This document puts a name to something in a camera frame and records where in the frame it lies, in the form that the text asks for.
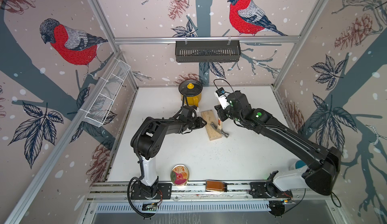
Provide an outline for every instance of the vent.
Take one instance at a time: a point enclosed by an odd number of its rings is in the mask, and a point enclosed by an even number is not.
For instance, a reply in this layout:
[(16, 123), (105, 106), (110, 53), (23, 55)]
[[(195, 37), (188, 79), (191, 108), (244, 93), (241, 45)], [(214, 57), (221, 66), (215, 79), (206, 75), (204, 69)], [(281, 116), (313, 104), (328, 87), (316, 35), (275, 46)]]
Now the vent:
[[(134, 202), (141, 209), (142, 202)], [(271, 211), (267, 200), (222, 202), (162, 202), (159, 213)], [(129, 203), (99, 203), (96, 213), (131, 213)]]
[(109, 78), (107, 80), (105, 79), (105, 84), (97, 98), (87, 110), (87, 114), (83, 121), (96, 127), (103, 125), (129, 70), (130, 66), (122, 60), (119, 60), (116, 63)]
[(239, 40), (176, 41), (176, 61), (187, 62), (237, 62), (241, 55)]

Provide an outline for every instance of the white mesh basket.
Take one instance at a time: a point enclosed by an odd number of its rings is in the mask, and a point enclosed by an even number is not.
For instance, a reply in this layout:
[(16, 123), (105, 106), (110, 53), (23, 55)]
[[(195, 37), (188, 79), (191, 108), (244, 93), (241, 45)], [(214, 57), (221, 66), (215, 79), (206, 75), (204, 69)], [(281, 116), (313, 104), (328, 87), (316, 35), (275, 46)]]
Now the white mesh basket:
[(116, 63), (97, 98), (94, 100), (90, 109), (87, 110), (84, 119), (85, 122), (96, 127), (103, 125), (129, 70), (130, 66), (125, 62), (119, 60)]

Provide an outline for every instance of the wire basket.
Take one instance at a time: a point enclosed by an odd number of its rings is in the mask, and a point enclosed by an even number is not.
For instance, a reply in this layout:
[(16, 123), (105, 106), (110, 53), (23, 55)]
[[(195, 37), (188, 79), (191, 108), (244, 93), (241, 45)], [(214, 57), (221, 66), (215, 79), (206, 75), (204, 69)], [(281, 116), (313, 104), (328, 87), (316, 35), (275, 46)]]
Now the wire basket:
[(119, 60), (116, 63), (109, 78), (105, 80), (105, 84), (97, 98), (87, 110), (87, 114), (83, 121), (96, 127), (103, 125), (129, 70), (130, 66), (125, 62)]
[(241, 55), (239, 40), (176, 41), (176, 61), (237, 62)]

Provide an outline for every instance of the pot handle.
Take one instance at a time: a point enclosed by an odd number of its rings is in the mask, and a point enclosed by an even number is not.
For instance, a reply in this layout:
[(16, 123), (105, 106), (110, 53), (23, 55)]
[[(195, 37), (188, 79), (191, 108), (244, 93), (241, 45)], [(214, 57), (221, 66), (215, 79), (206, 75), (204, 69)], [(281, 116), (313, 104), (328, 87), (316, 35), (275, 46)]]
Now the pot handle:
[(194, 100), (194, 101), (193, 101), (193, 102), (194, 102), (194, 105), (197, 106), (197, 107), (199, 107), (199, 98), (198, 98), (197, 96), (194, 96), (194, 97), (193, 97), (193, 100)]

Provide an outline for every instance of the bird's red breast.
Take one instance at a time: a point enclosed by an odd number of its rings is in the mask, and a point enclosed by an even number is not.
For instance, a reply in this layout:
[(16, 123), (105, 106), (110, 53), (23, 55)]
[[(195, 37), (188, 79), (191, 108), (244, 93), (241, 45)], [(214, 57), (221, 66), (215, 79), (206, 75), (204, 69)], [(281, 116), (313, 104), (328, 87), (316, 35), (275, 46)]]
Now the bird's red breast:
[(239, 15), (238, 10), (246, 9), (251, 0), (239, 0), (235, 5), (230, 4), (230, 23), (239, 33), (256, 34), (265, 29), (244, 21)]
[(69, 63), (73, 65), (88, 65), (97, 54), (97, 45), (93, 45), (87, 49), (76, 51), (69, 50), (65, 47), (65, 43), (69, 39), (65, 27), (61, 24), (54, 29), (55, 43), (51, 43), (58, 53)]

